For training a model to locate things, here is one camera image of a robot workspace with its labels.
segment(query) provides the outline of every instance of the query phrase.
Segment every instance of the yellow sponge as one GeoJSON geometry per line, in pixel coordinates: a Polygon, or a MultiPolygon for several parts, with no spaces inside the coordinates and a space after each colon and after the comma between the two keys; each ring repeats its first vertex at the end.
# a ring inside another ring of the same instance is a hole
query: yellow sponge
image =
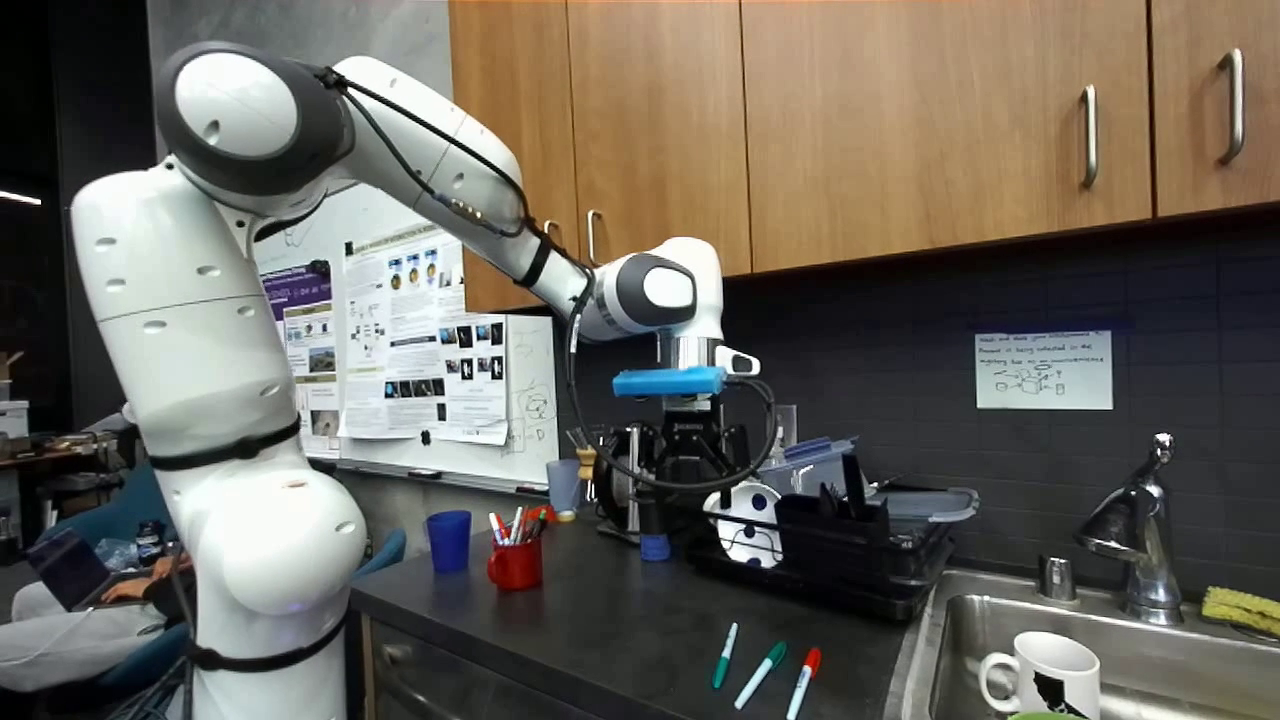
{"type": "Polygon", "coordinates": [[[1201,615],[1280,637],[1280,602],[1226,588],[1208,588],[1201,615]]]}

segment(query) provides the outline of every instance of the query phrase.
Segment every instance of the person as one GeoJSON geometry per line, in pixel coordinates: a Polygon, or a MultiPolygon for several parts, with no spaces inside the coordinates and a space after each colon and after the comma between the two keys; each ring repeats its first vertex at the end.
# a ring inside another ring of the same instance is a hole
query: person
{"type": "Polygon", "coordinates": [[[161,557],[145,578],[108,588],[102,602],[68,612],[41,582],[13,597],[13,621],[0,625],[0,688],[29,693],[110,670],[155,634],[183,620],[172,573],[195,612],[191,557],[161,557]],[[110,602],[142,600],[111,606],[110,602]]]}

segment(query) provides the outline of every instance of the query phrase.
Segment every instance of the white mug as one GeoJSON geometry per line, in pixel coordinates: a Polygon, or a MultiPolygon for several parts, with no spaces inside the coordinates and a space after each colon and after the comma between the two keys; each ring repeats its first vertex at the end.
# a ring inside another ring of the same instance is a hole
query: white mug
{"type": "Polygon", "coordinates": [[[1098,656],[1083,644],[1053,633],[1021,633],[1014,638],[1014,653],[992,652],[978,667],[978,689],[987,705],[1000,712],[1057,712],[1100,720],[1102,691],[1098,656]],[[1018,675],[1014,694],[991,696],[991,669],[1006,665],[1018,675]]]}

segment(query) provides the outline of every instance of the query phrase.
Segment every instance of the chrome faucet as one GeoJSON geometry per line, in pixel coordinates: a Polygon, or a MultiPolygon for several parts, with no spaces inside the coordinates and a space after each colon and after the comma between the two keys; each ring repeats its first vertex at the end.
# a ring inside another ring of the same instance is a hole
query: chrome faucet
{"type": "Polygon", "coordinates": [[[1183,593],[1174,578],[1169,491],[1160,469],[1174,456],[1174,436],[1157,433],[1151,456],[1107,496],[1075,532],[1091,552],[1126,564],[1124,611],[1155,625],[1183,621],[1183,593]]]}

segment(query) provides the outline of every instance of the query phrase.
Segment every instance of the sink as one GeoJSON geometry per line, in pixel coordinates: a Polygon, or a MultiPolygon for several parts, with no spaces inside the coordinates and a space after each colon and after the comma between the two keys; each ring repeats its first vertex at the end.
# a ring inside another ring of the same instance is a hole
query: sink
{"type": "MultiPolygon", "coordinates": [[[[1280,717],[1280,643],[1201,619],[1184,605],[1176,628],[1138,623],[1116,594],[1082,588],[1074,603],[1036,594],[1030,580],[947,570],[902,641],[886,720],[978,720],[1004,714],[978,692],[987,653],[1012,653],[1014,637],[1047,630],[1074,638],[1102,662],[1102,720],[1266,720],[1280,717]]],[[[1006,697],[1012,676],[993,674],[1006,697]]]]}

